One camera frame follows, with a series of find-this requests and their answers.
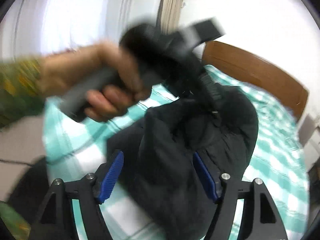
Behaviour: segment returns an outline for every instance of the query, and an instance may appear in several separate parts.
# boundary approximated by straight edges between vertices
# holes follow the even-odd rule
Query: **gray handle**
[[[139,66],[142,81],[146,87],[152,87],[155,84],[163,82],[163,79],[153,71],[148,71],[143,65]],[[125,89],[117,70],[111,67],[102,67],[95,71],[83,82],[72,87],[63,97],[59,105],[60,111],[76,122],[82,122],[86,115],[84,109],[89,107],[86,100],[88,90],[102,90],[107,85],[115,85]]]

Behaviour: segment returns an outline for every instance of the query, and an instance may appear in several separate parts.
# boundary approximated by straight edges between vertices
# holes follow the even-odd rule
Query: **beige curtain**
[[[171,33],[178,27],[182,0],[163,0],[160,27],[164,33]]]

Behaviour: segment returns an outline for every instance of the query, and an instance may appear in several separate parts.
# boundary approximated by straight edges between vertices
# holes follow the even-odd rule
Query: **black jacket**
[[[120,182],[159,224],[167,239],[199,240],[216,205],[208,199],[193,168],[195,151],[210,172],[241,179],[258,134],[256,111],[237,87],[223,86],[226,103],[219,113],[193,99],[149,108],[145,117],[107,141],[108,154],[121,149]]]

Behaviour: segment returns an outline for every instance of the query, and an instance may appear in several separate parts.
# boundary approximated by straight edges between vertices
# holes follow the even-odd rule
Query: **green sleeve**
[[[44,99],[37,86],[39,78],[40,65],[36,59],[0,62],[0,128],[24,116],[41,113]]]

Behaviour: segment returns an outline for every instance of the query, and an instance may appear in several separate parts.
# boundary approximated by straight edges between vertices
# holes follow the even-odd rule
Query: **wooden headboard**
[[[204,64],[214,65],[225,74],[261,87],[277,97],[300,119],[308,91],[288,73],[270,62],[231,45],[209,41],[202,55]]]

